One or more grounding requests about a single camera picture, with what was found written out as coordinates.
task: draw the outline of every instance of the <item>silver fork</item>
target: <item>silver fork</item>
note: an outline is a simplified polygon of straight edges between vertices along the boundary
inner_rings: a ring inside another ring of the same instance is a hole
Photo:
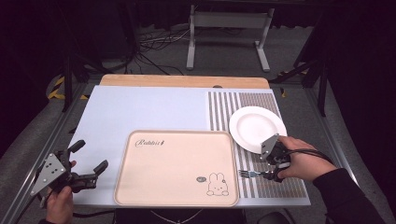
[[[257,172],[257,171],[239,171],[239,175],[244,177],[244,178],[252,178],[252,177],[257,177],[259,175],[262,175],[264,178],[267,178],[272,174],[271,171],[263,171],[263,172]]]

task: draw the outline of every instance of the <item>round plate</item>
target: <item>round plate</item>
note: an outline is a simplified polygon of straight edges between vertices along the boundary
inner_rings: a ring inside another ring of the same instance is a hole
[[[242,148],[262,153],[262,142],[279,133],[287,136],[283,121],[272,111],[258,106],[238,109],[230,118],[230,134]]]

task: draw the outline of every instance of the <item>beige tray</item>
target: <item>beige tray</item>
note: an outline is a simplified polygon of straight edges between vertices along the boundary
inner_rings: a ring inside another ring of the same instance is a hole
[[[238,199],[228,133],[135,131],[129,136],[115,191],[119,205],[229,207]]]

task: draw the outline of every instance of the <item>cartoon rabbit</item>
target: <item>cartoon rabbit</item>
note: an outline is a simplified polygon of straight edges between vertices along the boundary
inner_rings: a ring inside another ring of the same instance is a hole
[[[224,174],[211,174],[209,177],[208,191],[206,193],[209,196],[227,196],[229,194],[227,183],[224,180]]]

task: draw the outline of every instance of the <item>striped placemat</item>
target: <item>striped placemat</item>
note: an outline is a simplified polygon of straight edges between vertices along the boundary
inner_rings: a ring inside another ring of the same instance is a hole
[[[272,92],[217,92],[206,93],[207,116],[211,131],[229,132],[233,112],[245,106],[260,106],[271,110],[280,118],[275,96]],[[260,160],[260,155],[244,150],[234,142],[236,168],[238,170],[267,171],[273,166]],[[240,198],[305,198],[304,183],[297,178],[287,178],[282,183],[257,178],[238,178]]]

